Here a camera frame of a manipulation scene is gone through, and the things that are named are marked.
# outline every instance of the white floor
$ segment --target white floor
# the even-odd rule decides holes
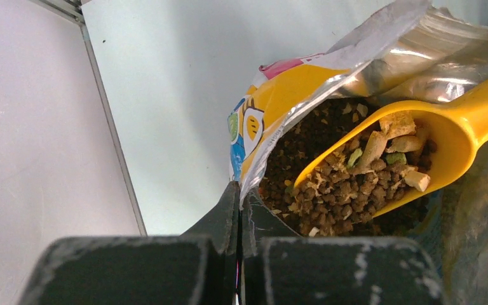
[[[261,64],[327,50],[390,0],[92,0],[83,6],[149,234],[180,234],[228,182],[226,118]],[[488,21],[488,1],[442,0]]]

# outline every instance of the yellow scoop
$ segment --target yellow scoop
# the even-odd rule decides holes
[[[430,156],[432,166],[428,175],[431,182],[425,192],[411,188],[401,200],[389,202],[374,217],[447,186],[469,169],[480,146],[488,141],[488,80],[448,104],[435,105],[406,100],[380,108],[313,160],[300,173],[295,185],[298,186],[308,173],[339,146],[380,118],[398,111],[410,111],[414,119],[430,126],[430,138],[438,147],[437,152]]]

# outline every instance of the pink label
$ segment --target pink label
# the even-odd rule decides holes
[[[291,68],[297,67],[298,65],[306,64],[313,59],[321,57],[324,53],[317,53],[306,57],[284,59],[279,60],[271,65],[262,65],[259,67],[267,79],[273,79],[276,75],[285,72]]]

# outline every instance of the freeze-dried treat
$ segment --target freeze-dried treat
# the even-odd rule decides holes
[[[378,159],[384,152],[386,148],[386,137],[381,132],[372,132],[365,149],[363,151],[362,157],[356,164],[356,172],[363,173],[365,172],[371,162]]]
[[[360,115],[365,118],[367,117],[367,112],[369,111],[366,105],[358,104],[356,105],[356,111],[360,113]]]
[[[428,188],[428,185],[431,181],[429,175],[417,172],[415,170],[409,171],[405,175],[404,179],[405,183],[407,183],[408,186],[412,186],[421,192],[424,192]]]
[[[309,237],[315,237],[315,235],[317,235],[317,233],[319,233],[319,229],[317,227],[312,227],[311,228],[311,231],[309,232],[308,236]]]
[[[381,130],[387,139],[393,139],[402,135],[410,135],[416,132],[416,124],[409,111],[398,111],[379,119]]]
[[[392,165],[396,162],[400,162],[401,164],[407,164],[407,157],[402,152],[394,152],[391,154],[386,155],[386,162],[389,165]]]
[[[424,142],[421,142],[417,136],[404,135],[393,138],[392,145],[385,150],[387,153],[408,153],[410,151],[418,151],[424,147]]]
[[[345,105],[345,108],[343,109],[343,112],[341,114],[351,113],[352,110],[353,110],[353,108],[351,107],[351,104],[350,103],[347,103]]]

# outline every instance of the scoop handle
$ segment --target scoop handle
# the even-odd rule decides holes
[[[488,80],[448,106],[451,118],[466,129],[477,147],[488,141]]]

